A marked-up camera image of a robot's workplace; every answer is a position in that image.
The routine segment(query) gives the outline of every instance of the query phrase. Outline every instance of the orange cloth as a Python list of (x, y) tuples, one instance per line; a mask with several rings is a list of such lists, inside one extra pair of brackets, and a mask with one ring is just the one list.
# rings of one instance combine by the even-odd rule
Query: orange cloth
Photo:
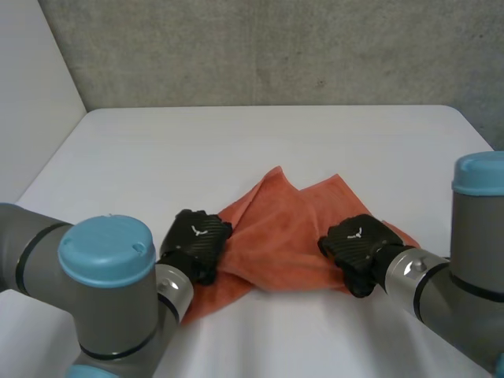
[[(183, 323), (225, 307), (253, 287), (347, 292), (341, 270), (322, 255), (317, 241), (327, 235), (330, 226), (362, 213), (369, 211), (338, 175), (299, 191), (281, 167), (274, 168), (219, 213), (223, 221), (232, 223), (234, 231), (215, 283), (196, 285)], [(397, 228), (392, 229), (405, 243), (417, 245)]]

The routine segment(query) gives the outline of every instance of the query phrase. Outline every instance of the white tabletop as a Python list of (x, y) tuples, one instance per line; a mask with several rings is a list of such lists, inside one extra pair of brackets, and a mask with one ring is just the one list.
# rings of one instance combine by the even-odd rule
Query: white tabletop
[[(490, 150), (444, 106), (103, 109), (89, 113), (19, 205), (78, 222), (107, 213), (162, 238), (182, 208), (217, 212), (275, 165), (298, 188), (339, 173), (373, 214), (448, 255), (450, 181)], [(71, 317), (0, 295), (0, 378), (61, 376), (78, 354)], [(253, 291), (181, 328), (156, 377), (483, 377), (381, 291)]]

